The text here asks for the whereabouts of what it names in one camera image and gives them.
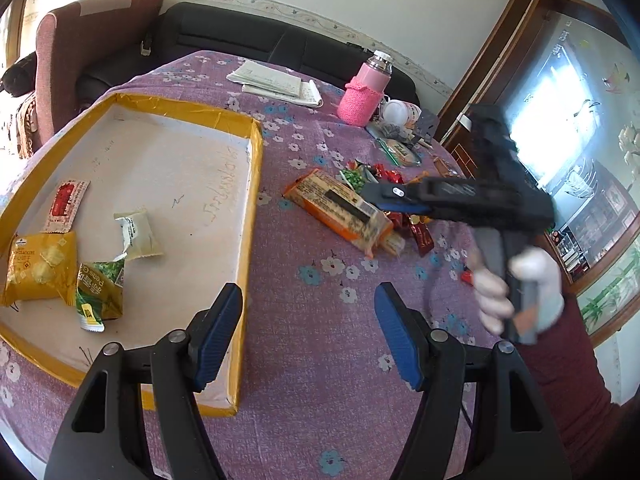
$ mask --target metal bolt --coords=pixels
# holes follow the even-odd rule
[[[503,354],[510,354],[515,350],[515,348],[509,341],[500,341],[498,343],[498,350]]]
[[[448,338],[449,335],[444,330],[431,330],[431,339],[437,343],[444,343]]]
[[[187,337],[187,333],[184,330],[174,330],[169,334],[169,341],[172,343],[180,343]]]
[[[102,353],[105,355],[114,355],[118,350],[120,350],[118,343],[107,343],[102,349]]]

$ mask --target table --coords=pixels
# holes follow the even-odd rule
[[[243,94],[240,85],[225,78],[243,61],[197,52],[113,89],[203,102],[262,122],[264,159],[240,410],[234,417],[206,418],[205,427],[230,479],[386,480],[420,394],[396,371],[373,311],[373,291],[390,281],[432,325],[465,343],[491,346],[496,339],[480,325],[472,289],[460,281],[473,243],[470,231],[462,224],[435,221],[430,231],[436,248],[424,258],[408,240],[399,258],[378,253],[367,260],[284,200],[285,186],[312,167],[337,174],[354,158],[388,161],[364,129],[336,116],[342,90],[321,82],[324,105],[318,109]],[[434,152],[453,162],[437,143]],[[437,174],[428,156],[423,167],[402,173],[410,178],[423,170]],[[0,208],[8,197],[0,196]],[[0,348],[0,366],[0,413],[46,462],[74,390],[6,344]],[[467,387],[463,396],[470,414],[473,394]],[[154,412],[145,413],[145,425],[154,465],[168,477]],[[450,475],[462,469],[468,438],[461,416]]]

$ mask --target white cup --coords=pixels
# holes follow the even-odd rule
[[[390,99],[385,95],[380,103],[380,117],[387,123],[413,128],[422,110],[412,103]]]

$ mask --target white glove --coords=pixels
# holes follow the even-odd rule
[[[507,284],[489,272],[477,254],[469,258],[468,266],[474,274],[475,294],[480,304],[480,321],[490,333],[500,335],[504,330],[502,320],[513,317],[513,305],[507,299]],[[530,328],[539,333],[551,327],[564,308],[560,269],[556,261],[546,251],[529,247],[509,261],[509,269],[519,280],[538,282],[537,319],[528,322],[530,326],[519,330],[520,333]]]

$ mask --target black leather sofa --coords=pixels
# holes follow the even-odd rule
[[[151,54],[132,44],[84,69],[76,82],[78,100],[93,103],[109,88],[199,50],[215,50],[286,66],[344,88],[372,52],[301,27],[201,4],[182,2],[158,16],[145,39]],[[385,91],[420,105],[414,82],[397,68]]]

